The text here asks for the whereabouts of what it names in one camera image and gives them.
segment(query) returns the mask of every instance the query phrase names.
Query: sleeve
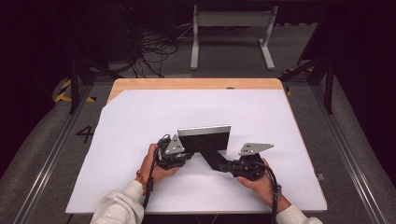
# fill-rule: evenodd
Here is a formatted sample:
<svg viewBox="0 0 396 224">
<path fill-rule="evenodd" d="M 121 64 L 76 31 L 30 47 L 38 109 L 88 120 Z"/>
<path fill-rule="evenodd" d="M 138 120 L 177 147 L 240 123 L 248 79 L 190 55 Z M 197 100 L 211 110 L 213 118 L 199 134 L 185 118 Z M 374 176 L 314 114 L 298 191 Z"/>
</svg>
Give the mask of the sleeve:
<svg viewBox="0 0 396 224">
<path fill-rule="evenodd" d="M 278 213 L 276 215 L 276 222 L 278 224 L 322 224 L 322 222 L 315 217 L 306 217 L 296 205 L 291 205 L 284 211 Z"/>
<path fill-rule="evenodd" d="M 93 214 L 91 223 L 141 223 L 144 216 L 142 184 L 132 180 L 124 190 L 112 190 Z"/>
</svg>

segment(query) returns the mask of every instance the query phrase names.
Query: printed number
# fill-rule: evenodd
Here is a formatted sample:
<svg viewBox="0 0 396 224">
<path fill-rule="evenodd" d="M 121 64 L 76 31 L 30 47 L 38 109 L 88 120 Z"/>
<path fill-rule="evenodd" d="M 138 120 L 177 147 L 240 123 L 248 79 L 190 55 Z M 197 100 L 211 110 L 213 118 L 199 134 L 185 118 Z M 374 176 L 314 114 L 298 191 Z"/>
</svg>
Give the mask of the printed number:
<svg viewBox="0 0 396 224">
<path fill-rule="evenodd" d="M 87 126 L 83 130 L 81 130 L 78 133 L 76 133 L 76 135 L 85 136 L 84 144 L 86 144 L 88 142 L 88 139 L 90 138 L 90 135 L 94 134 L 94 133 L 91 133 L 91 130 L 92 130 L 92 127 L 91 126 Z"/>
</svg>

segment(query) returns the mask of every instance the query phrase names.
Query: human hand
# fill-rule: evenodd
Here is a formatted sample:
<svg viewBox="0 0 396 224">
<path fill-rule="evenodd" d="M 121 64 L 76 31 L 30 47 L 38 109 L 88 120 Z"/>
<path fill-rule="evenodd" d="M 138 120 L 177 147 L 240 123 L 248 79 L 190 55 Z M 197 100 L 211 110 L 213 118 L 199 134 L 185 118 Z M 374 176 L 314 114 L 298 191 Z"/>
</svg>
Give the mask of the human hand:
<svg viewBox="0 0 396 224">
<path fill-rule="evenodd" d="M 146 155 L 145 159 L 143 159 L 142 165 L 140 167 L 140 174 L 143 177 L 143 181 L 145 183 L 148 182 L 149 180 L 149 171 L 151 169 L 151 164 L 152 161 L 154 160 L 154 152 L 155 149 L 157 148 L 157 144 L 150 144 L 148 148 L 148 154 Z M 153 172 L 152 172 L 152 177 L 153 177 L 153 182 L 154 184 L 159 183 L 162 179 L 169 175 L 173 175 L 175 172 L 178 171 L 178 167 L 169 169 L 169 170 L 164 170 L 163 168 L 159 166 L 155 166 Z"/>
<path fill-rule="evenodd" d="M 262 158 L 262 161 L 266 166 L 269 167 L 268 162 Z M 264 176 L 258 180 L 250 181 L 242 176 L 238 176 L 237 180 L 244 187 L 253 190 L 268 206 L 273 206 L 274 201 L 274 193 L 273 193 L 273 185 L 268 176 L 268 171 L 265 171 Z M 289 201 L 285 198 L 285 196 L 281 196 L 280 200 L 277 203 L 277 212 L 281 212 L 290 206 Z"/>
</svg>

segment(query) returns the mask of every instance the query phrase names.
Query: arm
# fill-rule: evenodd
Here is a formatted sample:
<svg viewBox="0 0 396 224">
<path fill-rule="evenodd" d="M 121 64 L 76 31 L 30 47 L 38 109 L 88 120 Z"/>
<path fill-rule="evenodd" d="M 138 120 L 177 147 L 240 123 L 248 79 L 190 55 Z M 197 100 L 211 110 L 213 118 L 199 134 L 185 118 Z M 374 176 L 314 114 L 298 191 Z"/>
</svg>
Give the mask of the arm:
<svg viewBox="0 0 396 224">
<path fill-rule="evenodd" d="M 264 163 L 268 165 L 268 162 L 265 159 L 262 159 Z M 268 206 L 273 206 L 274 194 L 272 189 L 271 180 L 268 177 L 267 172 L 265 175 L 256 180 L 250 181 L 242 176 L 238 176 L 237 180 L 243 186 L 248 189 L 252 189 L 261 199 L 262 201 L 267 204 Z M 319 219 L 307 218 L 300 209 L 295 206 L 291 205 L 288 199 L 282 195 L 280 200 L 277 202 L 277 215 L 276 215 L 276 222 L 278 224 L 320 224 L 322 223 Z"/>
<path fill-rule="evenodd" d="M 139 173 L 141 178 L 132 180 L 124 190 L 112 190 L 101 202 L 93 214 L 91 223 L 141 223 L 144 216 L 142 206 L 145 200 L 144 186 L 149 179 L 149 170 L 153 161 L 156 144 L 151 144 L 148 155 L 143 159 Z M 154 185 L 163 178 L 173 175 L 178 168 L 165 171 L 155 167 L 152 173 Z"/>
</svg>

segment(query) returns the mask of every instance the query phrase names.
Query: bracelet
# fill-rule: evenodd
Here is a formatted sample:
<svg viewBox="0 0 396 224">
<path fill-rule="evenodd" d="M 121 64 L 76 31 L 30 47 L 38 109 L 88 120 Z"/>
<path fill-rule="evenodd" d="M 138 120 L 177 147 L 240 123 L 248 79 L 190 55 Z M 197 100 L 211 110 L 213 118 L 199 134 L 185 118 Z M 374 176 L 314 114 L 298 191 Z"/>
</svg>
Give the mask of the bracelet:
<svg viewBox="0 0 396 224">
<path fill-rule="evenodd" d="M 142 184 L 142 187 L 143 187 L 143 195 L 146 195 L 147 187 L 146 187 L 146 183 L 145 183 L 145 181 L 144 181 L 144 179 L 143 179 L 143 176 L 142 176 L 142 174 L 140 173 L 140 170 L 137 170 L 137 171 L 136 171 L 136 180 L 137 180 L 140 184 Z"/>
</svg>

